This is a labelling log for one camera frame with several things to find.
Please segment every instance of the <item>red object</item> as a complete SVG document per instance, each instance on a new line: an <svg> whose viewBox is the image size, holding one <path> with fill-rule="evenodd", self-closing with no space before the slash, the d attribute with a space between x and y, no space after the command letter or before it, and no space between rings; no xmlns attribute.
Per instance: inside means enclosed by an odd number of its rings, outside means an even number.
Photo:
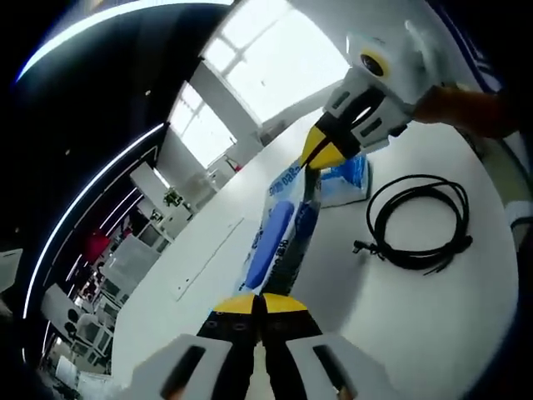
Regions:
<svg viewBox="0 0 533 400"><path fill-rule="evenodd" d="M106 235L100 229L98 229L97 231L93 232L87 240L83 258L85 258L85 260L90 264L95 263L107 246L109 246L110 242L111 239L106 237Z"/></svg>

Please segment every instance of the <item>led light strip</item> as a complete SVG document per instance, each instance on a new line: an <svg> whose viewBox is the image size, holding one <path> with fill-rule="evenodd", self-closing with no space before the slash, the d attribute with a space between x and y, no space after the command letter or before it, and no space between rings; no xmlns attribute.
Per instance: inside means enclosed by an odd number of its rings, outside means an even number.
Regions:
<svg viewBox="0 0 533 400"><path fill-rule="evenodd" d="M232 0L138 0L136 2L128 2L126 4L121 4L96 14L91 15L90 17L84 18L82 21L76 22L57 36L50 39L48 42L44 43L36 52L33 54L30 59L24 65L22 71L18 74L17 82L22 78L22 76L33 67L41 58L49 54L55 48L58 48L60 45L65 43L67 40L73 38L79 33L85 31L86 29L93 27L99 23L103 23L108 19L115 18L119 15L131 13L137 10L143 10L144 8L153 8L157 6L166 6L171 4L194 4L194 3L207 3L207 4L224 4L230 5L233 3Z"/></svg>
<svg viewBox="0 0 533 400"><path fill-rule="evenodd" d="M76 198L74 198L74 201L72 201L70 206L68 206L67 211L65 211L65 213L62 215L62 217L57 222L56 227L52 230L52 233L50 233L48 240L46 241L46 243L44 244L44 247L42 248L42 251L41 251L41 254L39 255L37 263L35 264L32 278L30 279L30 283L27 288L26 301L24 302L24 310L22 312L22 318L27 317L27 310L29 308L30 297L32 296L33 285L35 283L35 278L37 277L37 273L39 272L39 268L42 265L42 260L44 259L44 256L46 256L47 251L50 248L50 245L52 244L53 239L57 235L57 232L59 232L59 229L65 223L65 221L67 220L72 210L82 201L83 197L87 194L87 192L96 184L96 182L98 182L98 180L101 177L103 177L107 173L107 171L109 171L115 164L117 164L122 158L124 158L126 154L131 152L131 150L133 150L136 146L138 146L140 143L145 141L147 138L149 138L151 135L153 135L163 126L164 126L164 123L160 123L155 128L146 132L145 134L140 136L135 142L133 142L128 147L126 147L124 150L122 150L113 160L111 160L104 168L102 168L100 172L94 176L93 179L91 179L91 181L87 184L87 186L83 188L83 190L76 196Z"/></svg>
<svg viewBox="0 0 533 400"><path fill-rule="evenodd" d="M135 187L135 188L134 188L134 189L133 189L133 190L132 190L132 191L131 191L131 192L130 192L130 193L129 193L129 194L128 194L128 195L127 195L127 196L126 196L126 197L125 197L125 198L124 198L124 199L123 199L123 200L122 200L122 201L121 201L121 202L115 207L115 208L114 208L114 209L113 209L113 211L111 211L111 213L107 216L107 218L104 220L104 222L102 222L102 225L100 225L100 229L102 229L102 228L106 225L107 221L109 221L109 218L111 218L111 217L113 216L113 214L114 214L114 213L115 213L115 212L121 207L121 205L124 204L124 202L125 202L126 200L128 200L128 199L130 198L131 195L134 194L134 192L135 192L136 190L137 190L137 188Z"/></svg>
<svg viewBox="0 0 533 400"><path fill-rule="evenodd" d="M139 203L139 202L142 200L143 197L144 197L143 195L137 197L137 200L135 200L135 201L133 202L133 204L132 204L130 207L127 208L127 210L124 212L124 214L121 215L121 216L118 218L118 220L113 224L113 226L111 227L111 229L109 229L109 231L107 231L107 235L106 235L106 236L109 236L109 235L115 230L115 228L116 228L117 225L121 222L121 220L123 220L124 217L126 217L126 215L132 210L132 208L134 208L134 207L137 205L137 203Z"/></svg>
<svg viewBox="0 0 533 400"><path fill-rule="evenodd" d="M76 269L76 266L77 266L77 264L80 261L80 258L82 258L81 254L79 256L77 256L76 262L74 263L74 265L72 265L72 269L70 270L70 272L67 275L67 281L71 278L72 274L74 273L74 270Z"/></svg>
<svg viewBox="0 0 533 400"><path fill-rule="evenodd" d="M44 356L44 352L47 347L47 337L48 337L48 329L50 329L50 321L48 321L47 330L44 333L44 340L42 341L42 355Z"/></svg>
<svg viewBox="0 0 533 400"><path fill-rule="evenodd" d="M70 288L70 290L68 291L68 295L67 295L68 298L69 298L70 295L72 294L72 290L74 290L75 287L76 287L76 283L74 283L74 284L72 285L72 287Z"/></svg>
<svg viewBox="0 0 533 400"><path fill-rule="evenodd" d="M153 173L155 173L156 177L158 177L159 180L162 182L162 184L165 185L165 188L168 189L170 187L170 183L168 183L168 181L165 179L165 177L163 177L161 175L161 173L156 168L153 168Z"/></svg>

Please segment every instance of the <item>cable connector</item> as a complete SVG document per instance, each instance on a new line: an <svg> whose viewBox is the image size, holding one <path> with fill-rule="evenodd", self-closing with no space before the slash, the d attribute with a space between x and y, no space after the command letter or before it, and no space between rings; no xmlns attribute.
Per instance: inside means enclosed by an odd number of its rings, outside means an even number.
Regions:
<svg viewBox="0 0 533 400"><path fill-rule="evenodd" d="M358 254L362 249L368 250L372 256L377 255L382 261L385 260L385 257L383 257L383 255L379 251L379 248L374 243L366 243L362 242L361 240L356 240L353 243L353 249L351 250L351 252L354 254Z"/></svg>

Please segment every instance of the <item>window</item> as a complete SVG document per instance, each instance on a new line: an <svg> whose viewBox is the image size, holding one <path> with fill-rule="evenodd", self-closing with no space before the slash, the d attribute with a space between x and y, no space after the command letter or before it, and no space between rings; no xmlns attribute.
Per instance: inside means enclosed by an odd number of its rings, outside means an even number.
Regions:
<svg viewBox="0 0 533 400"><path fill-rule="evenodd" d="M289 9L286 0L248 0L222 29L222 36L243 48Z"/></svg>
<svg viewBox="0 0 533 400"><path fill-rule="evenodd" d="M218 37L205 58L262 123L343 79L349 68L329 38L286 0L249 0L221 37L232 53L222 51Z"/></svg>
<svg viewBox="0 0 533 400"><path fill-rule="evenodd" d="M221 39L216 38L206 50L204 57L217 71L223 71L235 58L235 52Z"/></svg>
<svg viewBox="0 0 533 400"><path fill-rule="evenodd" d="M224 122L188 83L182 89L170 118L173 130L204 167L237 142Z"/></svg>

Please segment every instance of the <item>white table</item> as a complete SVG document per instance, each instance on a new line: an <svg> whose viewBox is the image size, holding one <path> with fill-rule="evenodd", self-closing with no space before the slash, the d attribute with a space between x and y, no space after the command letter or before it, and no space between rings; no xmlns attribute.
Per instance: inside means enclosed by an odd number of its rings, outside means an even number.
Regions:
<svg viewBox="0 0 533 400"><path fill-rule="evenodd" d="M128 384L138 363L179 334L196 333L210 308L232 293L266 188L295 159L315 121L316 114L296 122L246 165L152 267L118 315L116 380ZM471 203L472 246L443 272L423 276L351 253L354 239L369 240L366 202L328 208L292 295L324 331L342 333L382 363L405 398L458 398L495 356L516 310L516 255L504 208L483 166L450 127L412 123L369 158L374 188L411 173L462 184ZM385 200L376 202L376 210ZM434 247L454 225L446 206L413 200L392 215L387 238L403 248Z"/></svg>

